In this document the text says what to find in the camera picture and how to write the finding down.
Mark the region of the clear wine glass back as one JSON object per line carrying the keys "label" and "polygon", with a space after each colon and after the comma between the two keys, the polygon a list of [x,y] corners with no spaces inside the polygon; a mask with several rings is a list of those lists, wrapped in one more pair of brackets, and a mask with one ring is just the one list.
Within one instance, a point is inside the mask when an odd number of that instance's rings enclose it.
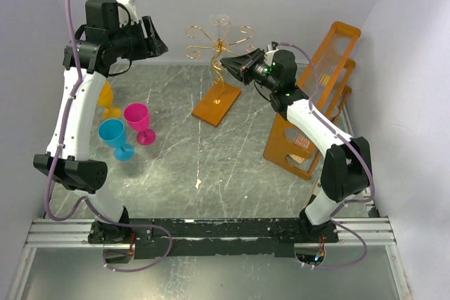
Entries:
{"label": "clear wine glass back", "polygon": [[212,14],[210,24],[214,27],[217,38],[225,40],[231,27],[229,16],[223,13]]}

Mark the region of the yellow plastic wine glass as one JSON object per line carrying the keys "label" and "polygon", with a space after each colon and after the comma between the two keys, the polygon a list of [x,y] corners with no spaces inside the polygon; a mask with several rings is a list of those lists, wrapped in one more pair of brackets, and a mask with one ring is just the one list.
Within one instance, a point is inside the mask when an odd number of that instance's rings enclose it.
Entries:
{"label": "yellow plastic wine glass", "polygon": [[113,90],[110,83],[106,81],[98,96],[97,105],[103,108],[103,119],[119,119],[121,110],[117,106],[113,106]]}

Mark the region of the pink plastic wine glass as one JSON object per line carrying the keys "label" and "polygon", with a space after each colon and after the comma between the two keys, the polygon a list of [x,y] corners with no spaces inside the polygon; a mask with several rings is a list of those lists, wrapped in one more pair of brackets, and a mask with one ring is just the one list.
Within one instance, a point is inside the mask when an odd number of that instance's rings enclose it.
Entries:
{"label": "pink plastic wine glass", "polygon": [[124,109],[124,119],[137,132],[136,141],[140,145],[151,145],[156,134],[150,128],[150,113],[143,103],[132,103]]}

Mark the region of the blue plastic wine glass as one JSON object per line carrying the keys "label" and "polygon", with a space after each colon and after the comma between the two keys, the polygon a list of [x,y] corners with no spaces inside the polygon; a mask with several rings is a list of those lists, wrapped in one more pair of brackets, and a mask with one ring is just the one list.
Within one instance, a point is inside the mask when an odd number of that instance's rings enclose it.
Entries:
{"label": "blue plastic wine glass", "polygon": [[127,142],[127,132],[120,119],[107,119],[98,128],[101,140],[114,151],[116,160],[126,162],[134,156],[134,147]]}

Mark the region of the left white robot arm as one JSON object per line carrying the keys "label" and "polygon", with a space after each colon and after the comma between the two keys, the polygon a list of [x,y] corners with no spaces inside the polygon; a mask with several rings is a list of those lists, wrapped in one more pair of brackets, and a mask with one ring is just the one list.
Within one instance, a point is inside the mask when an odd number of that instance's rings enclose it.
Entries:
{"label": "left white robot arm", "polygon": [[108,167],[90,155],[90,132],[101,89],[118,59],[156,58],[168,51],[150,16],[136,13],[138,0],[88,0],[86,22],[71,30],[65,47],[64,91],[58,120],[46,152],[34,167],[85,202],[96,215],[90,244],[122,243],[130,238],[127,208],[104,186]]}

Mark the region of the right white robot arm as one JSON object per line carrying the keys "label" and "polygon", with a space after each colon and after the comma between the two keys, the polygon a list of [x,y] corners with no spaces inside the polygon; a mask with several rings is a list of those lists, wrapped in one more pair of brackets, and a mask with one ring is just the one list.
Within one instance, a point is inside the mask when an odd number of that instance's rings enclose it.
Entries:
{"label": "right white robot arm", "polygon": [[345,204],[355,203],[355,195],[374,187],[368,141],[345,133],[315,107],[296,84],[297,63],[291,51],[258,48],[245,55],[222,58],[220,63],[238,81],[268,89],[274,111],[304,133],[323,155],[322,190],[301,211],[298,225],[304,241],[315,241]]}

